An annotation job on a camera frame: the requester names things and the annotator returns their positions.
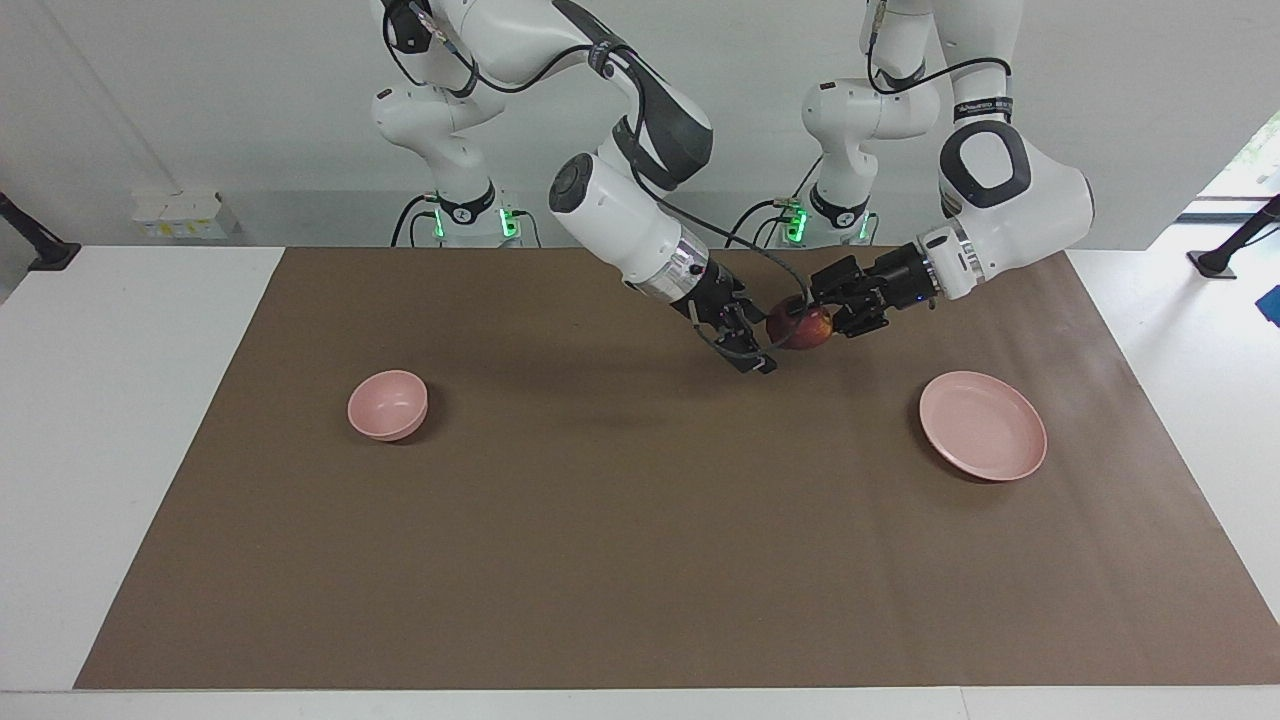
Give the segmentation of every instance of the pink plate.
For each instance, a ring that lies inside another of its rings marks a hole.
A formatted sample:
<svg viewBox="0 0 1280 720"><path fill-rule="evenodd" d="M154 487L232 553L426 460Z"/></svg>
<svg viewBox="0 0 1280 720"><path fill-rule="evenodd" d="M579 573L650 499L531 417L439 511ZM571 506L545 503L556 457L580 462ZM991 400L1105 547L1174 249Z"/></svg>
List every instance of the pink plate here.
<svg viewBox="0 0 1280 720"><path fill-rule="evenodd" d="M984 480L1020 480L1044 462L1048 433L1016 389L982 373L938 375L920 397L920 421L933 447Z"/></svg>
<svg viewBox="0 0 1280 720"><path fill-rule="evenodd" d="M396 442L426 419L426 383L406 370L387 370L360 383L347 401L347 420L361 434Z"/></svg>

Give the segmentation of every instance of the white wall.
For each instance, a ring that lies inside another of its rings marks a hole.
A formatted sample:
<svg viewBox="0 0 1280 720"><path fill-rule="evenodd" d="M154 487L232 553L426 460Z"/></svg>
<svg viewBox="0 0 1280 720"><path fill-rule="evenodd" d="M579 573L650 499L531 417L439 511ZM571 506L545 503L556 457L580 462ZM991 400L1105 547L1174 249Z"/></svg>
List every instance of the white wall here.
<svg viewBox="0 0 1280 720"><path fill-rule="evenodd" d="M129 192L154 181L31 32L22 8L35 1L0 0L0 187L69 240L137 241ZM397 72L365 0L45 1L178 179L221 190L255 243L384 243L403 200L430 187L369 120ZM714 120L714 161L686 190L723 223L790 192L815 156L799 119L808 86L861 74L855 0L586 4ZM1016 122L1089 174L1088 246L1149 245L1280 108L1276 20L1275 0L1028 0ZM559 165L622 111L577 68L472 135L499 182L540 209ZM946 135L879 149L882 241L940 220Z"/></svg>

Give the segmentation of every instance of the apple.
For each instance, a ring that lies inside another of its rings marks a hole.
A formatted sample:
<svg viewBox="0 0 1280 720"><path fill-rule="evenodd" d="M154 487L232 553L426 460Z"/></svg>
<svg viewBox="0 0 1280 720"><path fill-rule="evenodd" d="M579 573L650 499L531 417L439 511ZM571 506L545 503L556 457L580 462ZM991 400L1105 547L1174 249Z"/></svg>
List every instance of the apple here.
<svg viewBox="0 0 1280 720"><path fill-rule="evenodd" d="M826 307L819 305L804 309L804 299L792 295L769 311L769 318L764 323L764 329L769 332L769 342L787 337L796 323L800 324L799 329L782 345L786 350L813 350L827 342L833 331L831 313Z"/></svg>

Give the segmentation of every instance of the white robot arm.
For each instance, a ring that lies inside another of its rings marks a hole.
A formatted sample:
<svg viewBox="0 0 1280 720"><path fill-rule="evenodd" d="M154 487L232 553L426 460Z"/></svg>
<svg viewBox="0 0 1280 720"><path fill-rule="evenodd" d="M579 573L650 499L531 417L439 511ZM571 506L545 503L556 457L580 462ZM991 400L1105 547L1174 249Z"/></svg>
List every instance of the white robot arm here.
<svg viewBox="0 0 1280 720"><path fill-rule="evenodd" d="M820 219L810 228L837 237L854 225L870 195L876 161L861 143L922 135L932 124L929 115L937 114L937 95L923 85L929 79L923 77L923 51L931 24L942 41L956 101L955 129L940 158L948 222L865 273L842 261L814 275L819 301L852 300L836 316L840 332L854 336L883 327L886 306L902 309L940 293L964 297L1089 232L1088 181L1010 124L1007 70L1021 9L1021 0L869 0L861 37L869 79L835 81L810 91L805 127L824 151L823 174L808 196ZM879 290L868 296L872 288Z"/></svg>
<svg viewBox="0 0 1280 720"><path fill-rule="evenodd" d="M466 183L468 192L488 186L488 173L474 159L475 151L452 132L461 129L460 118L484 122L500 111L488 94L520 92L584 63L622 90L630 104L627 114L595 152L581 154L562 168L550 192L552 211L584 247L618 268L630 287L713 325L714 345L740 372L768 373L777 366L754 338L751 325L764 314L742 283L658 205L658 199L710 160L710 122L692 100L571 0L375 1L384 5L380 20L387 17L392 22L390 15L399 14L406 38L416 26L426 28L430 38L415 40L410 50L426 55L435 69L442 51L454 63L444 68L453 73L447 78L452 85L435 88L448 104L447 115L436 114L449 122L442 119L435 124L439 129L433 126L428 133L415 120L415 115L424 115L421 110L406 111L401 123L393 122L397 113L392 105L383 105L388 109L379 113L375 104L380 127L393 142L417 150L433 169L445 168L438 177L457 177L457 184ZM460 106L460 100L468 105Z"/></svg>
<svg viewBox="0 0 1280 720"><path fill-rule="evenodd" d="M495 118L506 96L467 82L467 70L419 19L422 6L406 0L369 0L392 58L406 81L374 97L372 117L388 142L416 152L435 179L442 242L497 247L506 241L499 191L484 154L457 133Z"/></svg>

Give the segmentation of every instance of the table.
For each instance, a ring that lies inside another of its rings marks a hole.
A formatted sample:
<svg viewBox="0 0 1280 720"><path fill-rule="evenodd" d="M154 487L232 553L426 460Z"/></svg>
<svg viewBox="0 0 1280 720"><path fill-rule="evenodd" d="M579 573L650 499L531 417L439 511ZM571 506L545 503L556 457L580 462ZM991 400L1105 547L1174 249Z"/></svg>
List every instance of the table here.
<svg viewBox="0 0 1280 720"><path fill-rule="evenodd" d="M1245 279L1235 284L1192 278L1176 249L1075 252L1073 261L1275 612L1280 548L1267 536L1280 510L1270 471L1280 450L1266 423L1280 389L1265 369L1280 359L1280 336L1252 307L1280 269L1280 252L1268 250L1249 265L1238 260ZM54 693L6 692L0 714L266 717L379 706L388 716L1014 717L1036 708L1068 717L1110 707L1117 717L1270 717L1280 707L1280 688L60 694L279 256L87 249L68 272L29 278L0 309L0 570L20 579L0 589L0 688ZM1221 387L1192 389L1204 377Z"/></svg>

